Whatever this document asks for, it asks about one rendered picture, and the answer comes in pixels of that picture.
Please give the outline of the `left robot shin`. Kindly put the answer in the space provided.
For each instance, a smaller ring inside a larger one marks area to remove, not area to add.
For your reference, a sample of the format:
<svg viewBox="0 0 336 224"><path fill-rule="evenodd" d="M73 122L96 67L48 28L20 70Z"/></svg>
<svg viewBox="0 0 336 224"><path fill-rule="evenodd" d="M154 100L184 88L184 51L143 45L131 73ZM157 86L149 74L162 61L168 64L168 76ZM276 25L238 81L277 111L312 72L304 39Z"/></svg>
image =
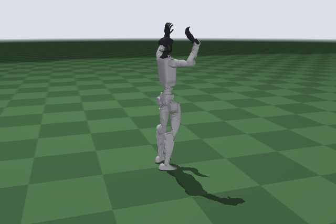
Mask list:
<svg viewBox="0 0 336 224"><path fill-rule="evenodd" d="M164 133L160 134L157 132L157 127L156 127L156 143L158 145L158 156L163 157L163 151L164 151Z"/></svg>

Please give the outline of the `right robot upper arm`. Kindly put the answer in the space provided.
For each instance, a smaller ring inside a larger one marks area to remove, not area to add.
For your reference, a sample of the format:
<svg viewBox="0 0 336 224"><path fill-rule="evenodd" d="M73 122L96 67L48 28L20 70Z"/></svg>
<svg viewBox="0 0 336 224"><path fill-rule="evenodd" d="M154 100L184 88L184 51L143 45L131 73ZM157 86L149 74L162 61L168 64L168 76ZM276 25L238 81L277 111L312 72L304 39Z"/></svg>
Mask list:
<svg viewBox="0 0 336 224"><path fill-rule="evenodd" d="M193 59L191 63L187 63L185 60L172 59L168 61L168 66L172 68L178 67L193 67L196 64L196 61Z"/></svg>

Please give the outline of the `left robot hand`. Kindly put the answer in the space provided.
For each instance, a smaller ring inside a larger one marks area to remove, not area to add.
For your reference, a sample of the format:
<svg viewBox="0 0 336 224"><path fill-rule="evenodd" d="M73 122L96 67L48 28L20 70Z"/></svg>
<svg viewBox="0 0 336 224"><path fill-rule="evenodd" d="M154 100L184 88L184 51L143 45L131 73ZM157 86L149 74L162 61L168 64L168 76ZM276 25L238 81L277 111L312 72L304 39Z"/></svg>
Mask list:
<svg viewBox="0 0 336 224"><path fill-rule="evenodd" d="M173 26L173 25L170 26L170 24L172 24L172 23L166 23L165 24L165 29L164 29L165 35L164 35L164 37L170 37L170 33L173 31L173 29L170 31L171 27Z"/></svg>

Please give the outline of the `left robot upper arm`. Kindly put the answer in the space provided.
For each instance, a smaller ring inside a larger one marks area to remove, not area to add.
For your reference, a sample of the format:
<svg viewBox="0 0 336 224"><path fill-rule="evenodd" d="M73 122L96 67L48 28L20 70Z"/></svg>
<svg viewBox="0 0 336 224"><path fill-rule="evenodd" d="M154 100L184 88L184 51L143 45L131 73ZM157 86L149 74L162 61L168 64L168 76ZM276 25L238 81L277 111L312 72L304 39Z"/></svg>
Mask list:
<svg viewBox="0 0 336 224"><path fill-rule="evenodd" d="M156 60L158 59L159 56L162 55L163 52L159 51L158 54L156 55Z"/></svg>

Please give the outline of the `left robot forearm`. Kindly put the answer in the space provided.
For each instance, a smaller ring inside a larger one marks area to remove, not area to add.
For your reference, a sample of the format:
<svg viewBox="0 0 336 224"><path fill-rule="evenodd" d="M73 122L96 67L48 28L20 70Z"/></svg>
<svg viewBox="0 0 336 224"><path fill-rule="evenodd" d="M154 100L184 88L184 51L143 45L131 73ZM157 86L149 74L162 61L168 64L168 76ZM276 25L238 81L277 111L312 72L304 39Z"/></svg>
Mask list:
<svg viewBox="0 0 336 224"><path fill-rule="evenodd" d="M159 52L159 50L160 51L164 51L164 46L163 45L160 45L159 47L158 47L158 50L157 50L157 52L156 52L156 55L158 54L158 52Z"/></svg>

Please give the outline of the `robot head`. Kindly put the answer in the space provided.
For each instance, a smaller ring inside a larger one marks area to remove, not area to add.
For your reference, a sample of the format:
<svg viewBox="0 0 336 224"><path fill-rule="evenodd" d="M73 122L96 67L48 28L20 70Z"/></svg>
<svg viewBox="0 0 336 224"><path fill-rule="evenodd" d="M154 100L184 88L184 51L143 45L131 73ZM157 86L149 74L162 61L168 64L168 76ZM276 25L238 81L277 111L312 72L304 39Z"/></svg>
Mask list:
<svg viewBox="0 0 336 224"><path fill-rule="evenodd" d="M168 58L169 52L172 52L172 43L173 43L173 39L171 39L169 37L163 37L159 40L158 44L166 47L166 50L163 51L163 54L160 58L162 58L162 59ZM170 50L169 50L168 45L170 46Z"/></svg>

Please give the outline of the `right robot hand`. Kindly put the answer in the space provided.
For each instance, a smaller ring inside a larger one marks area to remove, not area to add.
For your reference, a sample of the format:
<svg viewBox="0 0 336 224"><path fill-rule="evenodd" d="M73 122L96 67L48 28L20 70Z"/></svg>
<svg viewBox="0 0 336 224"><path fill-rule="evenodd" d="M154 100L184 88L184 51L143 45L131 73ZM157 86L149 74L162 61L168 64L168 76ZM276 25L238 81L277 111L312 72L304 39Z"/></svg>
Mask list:
<svg viewBox="0 0 336 224"><path fill-rule="evenodd" d="M190 27L187 27L186 28L186 30L185 30L185 34L186 34L186 36L187 36L187 38L190 40L190 41L192 41L192 44L195 42L197 45L199 45L199 41L197 40L197 39L195 39L194 37L193 37L193 35L190 33L190 31L189 31L189 28Z"/></svg>

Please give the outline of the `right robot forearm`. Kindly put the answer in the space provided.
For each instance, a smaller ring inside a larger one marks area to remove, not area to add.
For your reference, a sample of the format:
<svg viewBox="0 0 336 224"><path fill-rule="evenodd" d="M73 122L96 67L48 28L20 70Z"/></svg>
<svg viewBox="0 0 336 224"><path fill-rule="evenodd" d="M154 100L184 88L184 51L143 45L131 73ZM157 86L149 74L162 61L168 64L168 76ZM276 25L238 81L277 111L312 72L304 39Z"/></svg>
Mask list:
<svg viewBox="0 0 336 224"><path fill-rule="evenodd" d="M201 44L201 42L199 41L199 43ZM193 59L197 58L197 53L199 50L199 45L197 45L195 42L193 43L193 47L192 47L192 51L187 59L187 63L191 63L193 61Z"/></svg>

